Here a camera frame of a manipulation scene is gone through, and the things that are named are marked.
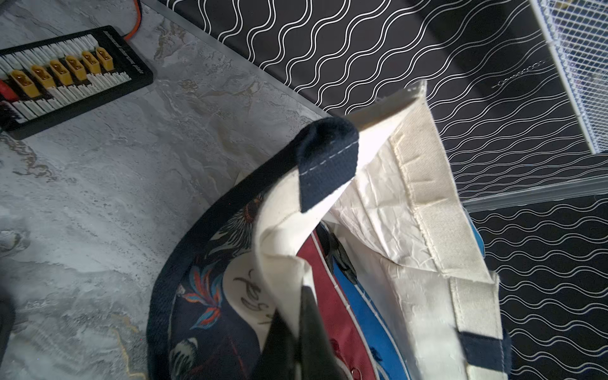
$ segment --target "white stitching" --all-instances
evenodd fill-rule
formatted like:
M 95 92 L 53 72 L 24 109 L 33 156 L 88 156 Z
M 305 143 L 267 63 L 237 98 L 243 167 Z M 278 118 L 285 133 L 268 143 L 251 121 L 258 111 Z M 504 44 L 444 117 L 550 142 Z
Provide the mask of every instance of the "white stitching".
M 327 163 L 327 161 L 331 160 L 332 158 L 336 157 L 338 154 L 344 152 L 346 149 L 349 149 L 350 147 L 352 147 L 354 144 L 358 143 L 359 139 L 357 139 L 357 141 L 352 142 L 351 144 L 349 144 L 348 146 L 344 147 L 343 149 L 339 150 L 338 153 L 336 154 L 332 154 L 331 156 L 329 156 L 327 159 L 321 161 L 320 164 L 315 165 L 313 167 L 311 167 L 310 169 L 305 170 L 303 173 L 300 173 L 300 177 L 302 177 L 304 174 L 308 173 L 309 171 L 311 171 L 312 169 L 315 169 L 321 165 L 325 165 Z
M 502 343 L 503 343 L 503 341 L 499 340 L 498 346 L 499 346 L 499 349 L 500 349 L 500 361 L 501 361 L 500 364 L 502 365 L 502 371 L 503 371 L 503 373 L 506 373 L 506 371 L 505 371 L 505 351 L 503 350 Z

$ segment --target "marble surface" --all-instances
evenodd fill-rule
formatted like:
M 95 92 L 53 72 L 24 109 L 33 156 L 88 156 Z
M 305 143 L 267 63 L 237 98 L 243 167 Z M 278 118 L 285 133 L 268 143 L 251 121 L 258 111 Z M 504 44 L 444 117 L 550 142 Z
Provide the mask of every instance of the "marble surface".
M 0 48 L 93 27 L 128 0 L 7 0 Z M 319 116 L 145 7 L 156 80 L 23 141 L 0 135 L 0 285 L 16 323 L 0 378 L 146 379 L 154 279 L 235 182 Z

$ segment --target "white wire mesh basket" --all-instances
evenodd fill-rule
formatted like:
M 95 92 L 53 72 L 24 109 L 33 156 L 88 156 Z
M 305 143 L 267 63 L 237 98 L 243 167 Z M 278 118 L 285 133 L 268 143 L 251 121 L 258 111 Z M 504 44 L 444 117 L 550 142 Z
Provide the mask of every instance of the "white wire mesh basket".
M 608 150 L 608 0 L 530 0 L 593 153 Z

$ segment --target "orange wire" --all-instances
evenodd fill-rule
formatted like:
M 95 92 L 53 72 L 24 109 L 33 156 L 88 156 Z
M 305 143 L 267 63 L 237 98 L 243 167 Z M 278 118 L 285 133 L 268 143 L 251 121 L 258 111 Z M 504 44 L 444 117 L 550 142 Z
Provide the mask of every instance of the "orange wire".
M 139 3 L 138 3 L 137 0 L 133 0 L 133 3 L 135 3 L 135 9 L 137 10 L 137 22 L 135 23 L 135 26 L 129 32 L 129 34 L 127 34 L 125 36 L 125 41 L 129 41 L 131 39 L 131 37 L 133 37 L 135 35 L 135 33 L 137 32 L 137 30 L 139 29 L 139 24 L 142 23 L 142 12 L 139 9 Z

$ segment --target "parallel charging board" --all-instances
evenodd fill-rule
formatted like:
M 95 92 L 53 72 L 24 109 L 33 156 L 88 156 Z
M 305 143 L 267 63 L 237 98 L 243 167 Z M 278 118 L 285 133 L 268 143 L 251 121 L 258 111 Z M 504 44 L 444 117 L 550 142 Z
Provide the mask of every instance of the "parallel charging board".
M 153 81 L 111 26 L 0 50 L 0 128 L 24 139 Z

